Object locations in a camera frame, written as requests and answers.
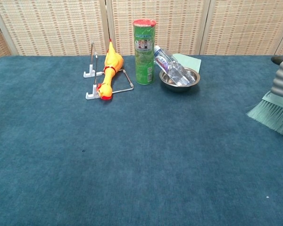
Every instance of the metal stand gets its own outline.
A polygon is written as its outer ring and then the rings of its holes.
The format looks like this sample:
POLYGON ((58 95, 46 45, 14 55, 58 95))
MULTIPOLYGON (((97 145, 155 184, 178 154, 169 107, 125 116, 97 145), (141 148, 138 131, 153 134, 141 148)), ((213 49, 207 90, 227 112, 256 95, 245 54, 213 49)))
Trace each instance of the metal stand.
MULTIPOLYGON (((97 88, 96 76, 104 74, 104 72, 97 72, 97 68, 98 68, 98 54, 97 54, 96 51, 94 51, 94 55, 95 55, 95 70, 93 70, 93 49, 95 49, 94 42, 91 44, 91 64, 89 65, 89 73, 84 72, 84 74, 83 74, 84 78, 94 77, 94 84, 92 86, 92 93, 91 94, 89 94, 88 92, 86 93, 86 100, 100 98, 99 93, 96 90, 96 88, 97 88)), ((130 91, 130 90, 134 89, 134 85, 131 82, 129 76, 127 75, 127 72, 124 69, 121 69, 120 71, 122 71, 125 74, 128 82, 130 84, 130 88, 122 89, 122 90, 118 90, 118 91, 113 91, 112 94, 120 93, 120 92, 125 92, 125 91, 130 91)))

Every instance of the plastic water bottle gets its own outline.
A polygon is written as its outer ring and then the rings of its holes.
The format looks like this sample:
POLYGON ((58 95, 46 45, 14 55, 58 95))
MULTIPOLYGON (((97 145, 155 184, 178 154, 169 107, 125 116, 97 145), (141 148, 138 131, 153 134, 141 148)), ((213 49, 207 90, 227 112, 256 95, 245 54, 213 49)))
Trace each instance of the plastic water bottle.
POLYGON ((188 86, 194 77, 171 54, 159 46, 154 47, 154 61, 168 74, 177 86, 188 86))

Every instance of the metal bowl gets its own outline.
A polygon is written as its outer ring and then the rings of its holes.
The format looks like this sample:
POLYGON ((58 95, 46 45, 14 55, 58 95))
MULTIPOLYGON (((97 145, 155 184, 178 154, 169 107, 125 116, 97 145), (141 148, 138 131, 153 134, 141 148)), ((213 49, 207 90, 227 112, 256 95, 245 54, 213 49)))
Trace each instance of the metal bowl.
POLYGON ((170 77, 164 72, 164 71, 160 71, 159 73, 159 77, 160 77, 160 80, 163 82, 163 84, 165 85, 165 87, 167 87, 168 89, 170 89, 171 91, 173 92, 177 92, 177 93, 180 93, 180 92, 186 92, 188 91, 189 89, 191 89, 193 86, 195 86, 199 80, 200 80, 200 75, 193 69, 191 68, 188 68, 188 67, 185 67, 185 69, 187 71, 190 71, 192 76, 194 77, 195 79, 195 82, 192 83, 191 85, 189 86, 177 86, 172 79, 170 79, 170 77))

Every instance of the green can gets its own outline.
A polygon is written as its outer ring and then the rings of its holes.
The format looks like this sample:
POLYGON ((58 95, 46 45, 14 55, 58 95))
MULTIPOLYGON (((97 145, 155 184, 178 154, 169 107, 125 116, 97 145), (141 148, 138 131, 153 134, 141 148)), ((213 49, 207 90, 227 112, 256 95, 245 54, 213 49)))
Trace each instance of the green can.
POLYGON ((133 22, 136 81, 142 85, 154 81, 155 25, 156 21, 149 19, 133 22))

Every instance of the yellow rubber chicken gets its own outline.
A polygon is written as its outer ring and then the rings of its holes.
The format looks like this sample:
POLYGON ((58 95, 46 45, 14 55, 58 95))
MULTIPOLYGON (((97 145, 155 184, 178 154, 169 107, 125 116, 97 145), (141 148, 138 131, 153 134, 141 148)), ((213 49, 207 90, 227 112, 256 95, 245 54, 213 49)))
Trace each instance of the yellow rubber chicken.
POLYGON ((105 78, 101 84, 98 84, 97 92, 103 100, 110 100, 112 98, 111 82, 115 74, 122 68, 124 59, 122 56, 115 52, 113 44, 109 42, 109 49, 105 58, 104 74, 105 78))

